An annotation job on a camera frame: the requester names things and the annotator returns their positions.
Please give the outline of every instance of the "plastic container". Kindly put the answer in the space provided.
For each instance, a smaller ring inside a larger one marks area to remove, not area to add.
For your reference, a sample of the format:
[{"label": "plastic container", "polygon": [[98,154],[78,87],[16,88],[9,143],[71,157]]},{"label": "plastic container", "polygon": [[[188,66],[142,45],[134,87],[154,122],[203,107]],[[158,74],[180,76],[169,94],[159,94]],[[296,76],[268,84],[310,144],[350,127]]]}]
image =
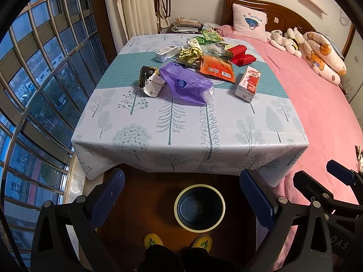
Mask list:
[{"label": "plastic container", "polygon": [[205,184],[185,188],[174,204],[175,218],[180,226],[196,233],[217,227],[225,211],[226,204],[220,192]]}]

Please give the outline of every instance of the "bed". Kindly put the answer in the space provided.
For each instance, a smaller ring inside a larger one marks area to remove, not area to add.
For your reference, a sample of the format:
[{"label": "bed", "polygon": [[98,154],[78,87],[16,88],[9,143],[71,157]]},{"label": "bed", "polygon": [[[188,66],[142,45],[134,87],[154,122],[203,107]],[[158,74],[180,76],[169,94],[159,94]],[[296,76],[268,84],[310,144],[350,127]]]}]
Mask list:
[{"label": "bed", "polygon": [[[315,31],[306,19],[291,9],[260,0],[224,0],[222,26],[233,26],[232,5],[234,3],[265,12],[267,14],[266,31],[280,29],[285,32],[287,28],[295,26],[302,34]],[[251,38],[245,38],[245,40],[249,41],[263,57],[284,87],[310,143],[287,176],[273,188],[275,194],[283,195],[293,203],[309,204],[310,202],[293,186],[294,173],[304,170],[328,188],[335,199],[357,203],[350,187],[326,171],[326,163],[331,159],[356,171],[354,145],[361,144],[363,141],[362,130],[340,88],[315,74],[302,58],[281,52],[269,43],[262,43]],[[267,230],[257,224],[257,246],[266,233]],[[292,228],[280,257],[275,263],[275,269],[283,264],[294,234],[295,229]]]}]

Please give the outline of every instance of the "screw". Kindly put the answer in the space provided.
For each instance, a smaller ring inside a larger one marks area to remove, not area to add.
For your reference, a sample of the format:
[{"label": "screw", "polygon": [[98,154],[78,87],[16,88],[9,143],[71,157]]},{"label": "screw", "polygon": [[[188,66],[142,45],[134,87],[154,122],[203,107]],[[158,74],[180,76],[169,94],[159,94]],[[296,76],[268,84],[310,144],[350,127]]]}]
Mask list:
[{"label": "screw", "polygon": [[287,198],[286,198],[285,196],[280,196],[280,197],[278,198],[278,201],[279,201],[280,203],[283,203],[283,204],[286,204],[286,203],[288,202],[288,200],[287,200]]},{"label": "screw", "polygon": [[85,202],[86,201],[86,196],[84,196],[84,195],[80,195],[80,196],[78,196],[77,198],[76,198],[76,202],[77,203],[83,203],[83,202]]},{"label": "screw", "polygon": [[44,206],[44,207],[50,207],[50,206],[51,206],[51,204],[52,204],[52,202],[51,202],[51,201],[45,201],[45,202],[43,203],[43,206]]},{"label": "screw", "polygon": [[321,204],[318,201],[313,201],[313,206],[319,208]]}]

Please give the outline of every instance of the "black pants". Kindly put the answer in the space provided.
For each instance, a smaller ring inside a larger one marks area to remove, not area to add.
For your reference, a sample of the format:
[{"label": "black pants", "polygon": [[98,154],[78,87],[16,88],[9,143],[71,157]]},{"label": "black pants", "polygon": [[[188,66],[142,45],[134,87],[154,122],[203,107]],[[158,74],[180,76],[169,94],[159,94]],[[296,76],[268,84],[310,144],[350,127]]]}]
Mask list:
[{"label": "black pants", "polygon": [[145,259],[137,272],[184,272],[184,269],[186,272],[242,271],[240,266],[212,257],[200,247],[183,252],[180,261],[170,249],[156,244],[146,250]]}]

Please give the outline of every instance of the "table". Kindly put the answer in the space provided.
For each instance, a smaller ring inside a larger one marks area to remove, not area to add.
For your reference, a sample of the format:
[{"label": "table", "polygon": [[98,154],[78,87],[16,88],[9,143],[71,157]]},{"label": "table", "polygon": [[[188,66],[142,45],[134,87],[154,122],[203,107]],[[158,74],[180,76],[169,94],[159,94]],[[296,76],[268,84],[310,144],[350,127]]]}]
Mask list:
[{"label": "table", "polygon": [[[163,87],[157,98],[138,87],[143,65],[160,68],[154,52],[182,45],[189,34],[132,38],[109,66],[91,95],[72,136],[89,179],[121,163],[146,172],[206,172],[239,175],[259,170],[275,187],[309,142],[299,117],[272,70],[247,41],[262,75],[251,103],[234,95],[236,84],[212,80],[215,102],[186,105]],[[246,66],[233,65],[237,82]]]}]

